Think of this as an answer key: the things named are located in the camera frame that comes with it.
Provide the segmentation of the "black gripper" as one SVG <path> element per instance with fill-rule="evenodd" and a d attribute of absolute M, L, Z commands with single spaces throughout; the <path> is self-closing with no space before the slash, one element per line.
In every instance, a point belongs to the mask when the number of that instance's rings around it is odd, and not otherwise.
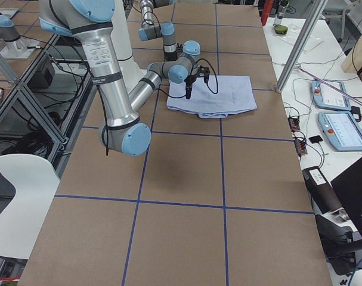
<path fill-rule="evenodd" d="M 164 52 L 165 61 L 176 61 L 178 59 L 178 53 L 174 52 Z"/>
<path fill-rule="evenodd" d="M 191 74 L 187 76 L 185 80 L 185 97 L 189 100 L 191 98 L 192 86 L 197 78 L 202 77 L 204 82 L 207 84 L 210 77 L 210 68 L 205 66 L 197 66 L 192 70 Z"/>

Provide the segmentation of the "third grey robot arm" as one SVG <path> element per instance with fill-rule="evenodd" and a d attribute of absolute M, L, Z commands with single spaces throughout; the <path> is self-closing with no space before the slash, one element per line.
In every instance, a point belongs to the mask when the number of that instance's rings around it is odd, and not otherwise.
<path fill-rule="evenodd" d="M 14 23 L 5 15 L 0 15 L 0 39 L 6 43 L 0 51 L 6 59 L 26 60 L 33 52 L 33 48 L 28 48 Z"/>

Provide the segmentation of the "black monitor on arm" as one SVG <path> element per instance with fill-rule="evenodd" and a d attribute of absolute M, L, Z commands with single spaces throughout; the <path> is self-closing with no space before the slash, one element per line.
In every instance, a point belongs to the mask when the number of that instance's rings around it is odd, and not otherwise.
<path fill-rule="evenodd" d="M 335 177 L 331 184 L 350 220 L 362 234 L 362 157 Z"/>

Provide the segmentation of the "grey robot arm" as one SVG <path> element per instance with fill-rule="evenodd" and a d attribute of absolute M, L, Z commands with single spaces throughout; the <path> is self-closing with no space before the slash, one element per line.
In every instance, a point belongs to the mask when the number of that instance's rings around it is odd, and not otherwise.
<path fill-rule="evenodd" d="M 150 128 L 140 121 L 138 110 L 163 79 L 185 83 L 185 97 L 191 97 L 198 77 L 209 80 L 210 70 L 198 64 L 200 45 L 187 41 L 174 61 L 156 62 L 128 91 L 112 40 L 114 1 L 40 1 L 41 27 L 51 33 L 80 41 L 89 65 L 91 79 L 100 93 L 105 123 L 100 140 L 106 150 L 128 156 L 146 151 L 151 141 Z"/>
<path fill-rule="evenodd" d="M 173 4 L 174 1 L 145 0 L 139 2 L 141 13 L 141 28 L 138 35 L 141 41 L 149 41 L 161 38 L 163 41 L 163 53 L 166 61 L 175 61 L 181 47 L 176 41 L 174 24 L 171 21 L 160 23 L 155 8 Z"/>

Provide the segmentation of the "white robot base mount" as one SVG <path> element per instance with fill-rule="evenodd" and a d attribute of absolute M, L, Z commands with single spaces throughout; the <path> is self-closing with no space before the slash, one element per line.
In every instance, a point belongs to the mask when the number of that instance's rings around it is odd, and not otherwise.
<path fill-rule="evenodd" d="M 114 0 L 115 11 L 112 17 L 112 43 L 115 49 L 119 67 L 128 92 L 131 92 L 138 81 L 145 75 L 134 60 L 131 41 L 126 23 L 123 1 Z"/>

